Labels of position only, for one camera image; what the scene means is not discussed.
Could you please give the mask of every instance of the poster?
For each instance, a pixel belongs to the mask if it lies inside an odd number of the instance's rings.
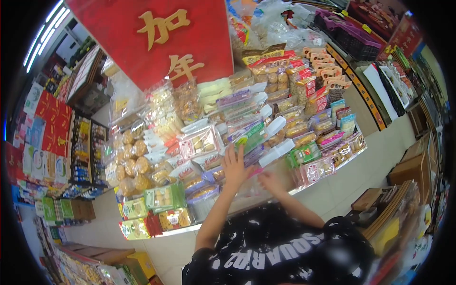
[[[351,0],[348,15],[389,41],[407,8],[398,0]]]

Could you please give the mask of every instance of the ceiling light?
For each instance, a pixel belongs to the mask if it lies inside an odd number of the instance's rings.
[[[65,13],[63,13],[63,15],[60,17],[60,19],[57,21],[56,23],[56,28],[58,27],[58,25],[60,25],[60,23],[63,21],[63,19],[65,19],[65,17],[70,13],[70,9],[67,9],[65,11]]]
[[[24,60],[24,66],[27,65],[27,60],[28,60],[28,57],[30,56],[31,54],[31,51],[33,50],[33,47],[35,46],[36,44],[36,41],[38,40],[38,37],[40,36],[41,32],[44,30],[44,25],[41,27],[40,31],[36,34],[36,37],[35,37],[35,40],[33,41],[33,43],[31,44],[30,48],[29,48],[29,52],[27,53],[27,56]]]
[[[63,3],[63,0],[60,0],[57,5],[55,5],[54,9],[49,13],[49,15],[46,18],[46,23],[49,22],[49,20],[52,18],[52,15],[57,11],[57,9],[60,7],[60,5]]]
[[[33,55],[32,55],[31,60],[30,60],[30,62],[29,62],[29,66],[27,66],[27,73],[30,72],[31,64],[32,64],[33,61],[35,60],[36,54],[38,53],[38,50],[40,49],[40,47],[41,47],[41,44],[39,43],[39,44],[36,46],[35,51],[33,52]]]
[[[41,53],[43,52],[44,50],[44,47],[46,46],[47,42],[49,41],[49,39],[51,38],[52,34],[56,31],[56,29],[52,29],[51,32],[49,33],[49,35],[47,35],[47,38],[46,40],[44,41],[43,45],[41,46],[40,48],[40,51],[38,52],[38,55],[40,56]]]
[[[60,16],[65,12],[66,8],[63,7],[59,13],[57,14],[57,16],[55,16],[55,18],[52,20],[51,24],[49,25],[49,27],[47,27],[46,29],[46,32],[44,32],[43,36],[41,37],[41,42],[44,42],[44,40],[46,39],[47,35],[49,34],[49,32],[51,31],[51,29],[54,27],[54,25],[56,24],[57,20],[60,18]]]

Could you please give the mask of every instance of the red sign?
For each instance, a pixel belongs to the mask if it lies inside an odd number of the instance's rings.
[[[78,21],[141,89],[233,74],[224,0],[67,0]]]

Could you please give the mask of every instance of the price tag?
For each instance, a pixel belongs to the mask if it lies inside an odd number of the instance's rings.
[[[363,29],[368,33],[372,32],[371,28],[369,28],[369,26],[367,26],[366,24],[363,25]]]

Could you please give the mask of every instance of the person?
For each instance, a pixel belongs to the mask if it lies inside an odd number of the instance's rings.
[[[226,221],[241,185],[244,148],[222,160],[226,183],[198,231],[195,253],[182,268],[183,285],[362,284],[374,259],[370,243],[344,217],[324,222],[293,198],[272,172],[258,174],[277,203]]]

